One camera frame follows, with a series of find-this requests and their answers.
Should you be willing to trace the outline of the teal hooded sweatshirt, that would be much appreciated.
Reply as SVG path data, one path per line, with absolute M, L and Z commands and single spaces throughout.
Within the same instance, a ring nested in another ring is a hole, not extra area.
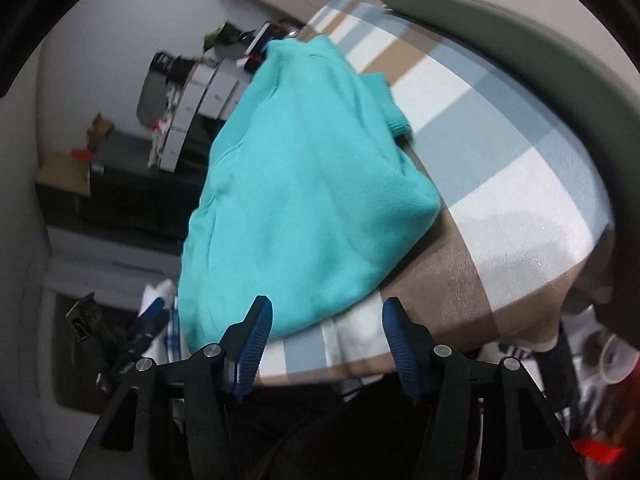
M 329 38 L 270 42 L 189 221 L 189 349 L 218 341 L 258 296 L 276 337 L 369 296 L 439 214 L 435 185 L 397 145 L 408 131 L 385 77 L 356 73 Z

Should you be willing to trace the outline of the checkered bed sheet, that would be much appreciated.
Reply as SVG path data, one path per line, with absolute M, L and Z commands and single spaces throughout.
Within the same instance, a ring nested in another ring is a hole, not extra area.
M 613 235 L 608 193 L 577 136 L 494 64 L 379 6 L 334 0 L 302 32 L 318 35 L 358 73 L 386 77 L 412 129 L 405 151 L 436 185 L 442 213 L 368 298 L 270 342 L 258 382 L 388 373 L 390 297 L 459 350 L 494 340 L 552 349 L 568 292 L 599 288 L 602 272 L 587 261 Z

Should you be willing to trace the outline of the black low cabinet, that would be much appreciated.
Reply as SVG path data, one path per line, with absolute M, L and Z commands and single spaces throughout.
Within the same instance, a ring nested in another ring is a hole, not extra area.
M 113 131 L 91 156 L 47 154 L 35 176 L 46 225 L 177 255 L 205 172 L 150 168 L 150 151 L 150 141 Z

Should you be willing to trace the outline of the grey-green bed headboard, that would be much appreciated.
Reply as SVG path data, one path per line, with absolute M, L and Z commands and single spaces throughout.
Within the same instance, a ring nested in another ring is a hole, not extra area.
M 616 224 L 614 285 L 599 308 L 639 319 L 639 53 L 624 0 L 382 0 L 488 56 L 566 120 L 596 164 Z

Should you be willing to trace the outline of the black red shoebox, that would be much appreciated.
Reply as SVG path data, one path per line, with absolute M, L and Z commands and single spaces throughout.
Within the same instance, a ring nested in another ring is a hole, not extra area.
M 298 33 L 299 28 L 289 22 L 265 22 L 245 51 L 243 70 L 249 74 L 256 73 L 266 59 L 267 47 L 271 41 L 295 38 Z

